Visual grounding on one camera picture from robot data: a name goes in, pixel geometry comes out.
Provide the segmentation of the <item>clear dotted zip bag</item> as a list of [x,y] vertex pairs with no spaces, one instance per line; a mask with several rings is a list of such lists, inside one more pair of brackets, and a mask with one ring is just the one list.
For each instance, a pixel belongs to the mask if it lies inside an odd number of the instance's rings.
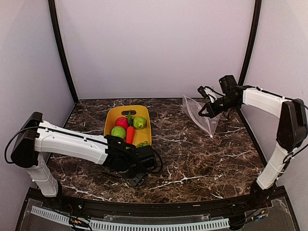
[[198,113],[205,103],[199,103],[196,100],[183,95],[182,97],[182,110],[183,112],[203,131],[213,138],[220,120],[220,115],[209,118],[200,116]]

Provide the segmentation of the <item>yellow plastic basket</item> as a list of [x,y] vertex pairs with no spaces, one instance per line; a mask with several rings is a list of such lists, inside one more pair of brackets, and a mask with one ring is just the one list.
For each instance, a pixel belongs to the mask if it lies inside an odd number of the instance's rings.
[[104,136],[111,135],[111,130],[116,125],[116,120],[120,117],[127,116],[131,112],[132,118],[137,116],[144,117],[146,120],[146,126],[143,129],[137,129],[133,138],[133,143],[137,146],[141,142],[147,141],[150,145],[152,144],[152,131],[149,111],[145,106],[142,105],[126,105],[112,108],[106,118]]

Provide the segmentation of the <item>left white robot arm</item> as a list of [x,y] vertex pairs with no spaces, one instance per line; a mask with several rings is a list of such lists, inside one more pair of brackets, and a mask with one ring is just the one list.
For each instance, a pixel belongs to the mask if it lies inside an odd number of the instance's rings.
[[146,173],[157,168],[157,152],[150,146],[136,147],[112,135],[89,135],[64,129],[34,112],[4,149],[4,160],[24,168],[44,197],[58,210],[68,206],[62,186],[49,170],[42,154],[54,153],[93,162],[119,173],[137,186]]

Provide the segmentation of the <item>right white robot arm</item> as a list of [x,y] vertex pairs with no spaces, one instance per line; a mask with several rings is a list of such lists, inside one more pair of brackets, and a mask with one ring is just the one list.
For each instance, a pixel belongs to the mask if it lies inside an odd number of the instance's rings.
[[291,160],[304,150],[302,143],[308,136],[307,107],[301,99],[286,98],[249,85],[229,86],[219,98],[210,96],[211,91],[208,86],[198,88],[198,92],[210,100],[199,111],[199,116],[214,118],[244,104],[267,112],[279,120],[273,154],[252,183],[250,194],[245,199],[245,204],[255,209],[270,196],[274,184],[286,172]]

